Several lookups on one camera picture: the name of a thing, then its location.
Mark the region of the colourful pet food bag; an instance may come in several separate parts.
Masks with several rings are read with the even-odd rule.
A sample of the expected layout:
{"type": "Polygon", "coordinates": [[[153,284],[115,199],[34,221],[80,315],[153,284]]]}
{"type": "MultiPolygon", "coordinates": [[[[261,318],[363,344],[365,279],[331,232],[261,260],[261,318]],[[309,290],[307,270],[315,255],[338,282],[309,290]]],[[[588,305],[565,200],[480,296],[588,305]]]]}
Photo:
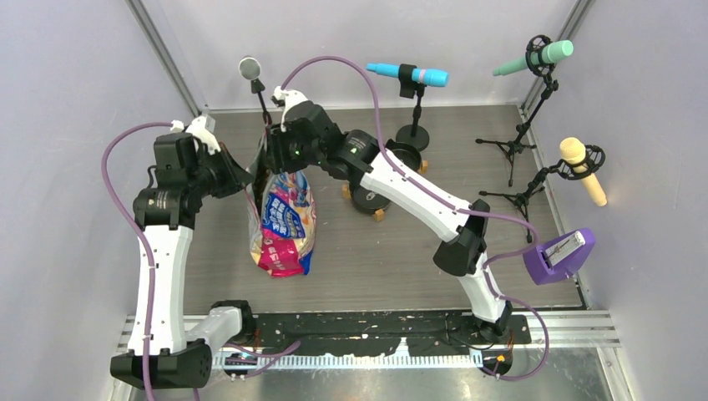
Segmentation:
{"type": "Polygon", "coordinates": [[[254,263],[271,277],[308,275],[316,239],[316,203],[301,171],[273,173],[266,166],[261,137],[246,169],[249,247],[254,263]]]}

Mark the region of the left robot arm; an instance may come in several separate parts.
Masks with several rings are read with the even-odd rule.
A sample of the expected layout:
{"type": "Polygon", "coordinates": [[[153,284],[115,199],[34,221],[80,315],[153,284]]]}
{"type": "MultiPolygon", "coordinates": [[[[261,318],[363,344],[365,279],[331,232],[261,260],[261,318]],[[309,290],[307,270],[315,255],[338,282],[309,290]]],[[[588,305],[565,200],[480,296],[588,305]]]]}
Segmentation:
{"type": "Polygon", "coordinates": [[[219,349],[229,341],[249,344],[256,325],[247,301],[226,300],[185,328],[185,268],[195,221],[206,196],[234,195],[252,177],[212,134],[161,135],[154,157],[153,178],[129,216],[140,250],[134,329],[126,352],[112,357],[109,371],[143,390],[203,388],[219,349]]]}

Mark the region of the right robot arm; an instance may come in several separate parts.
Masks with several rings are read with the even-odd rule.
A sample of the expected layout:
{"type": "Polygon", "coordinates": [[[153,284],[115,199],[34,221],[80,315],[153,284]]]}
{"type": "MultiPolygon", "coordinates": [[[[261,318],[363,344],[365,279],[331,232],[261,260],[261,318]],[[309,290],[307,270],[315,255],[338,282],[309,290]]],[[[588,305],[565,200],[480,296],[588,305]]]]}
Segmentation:
{"type": "Polygon", "coordinates": [[[405,209],[439,238],[433,262],[459,280],[479,337],[497,343],[509,333],[512,307],[486,265],[486,202],[469,203],[448,194],[367,132],[342,132],[320,105],[309,100],[288,109],[279,124],[267,129],[265,159],[277,173],[317,166],[336,180],[373,191],[405,209]]]}

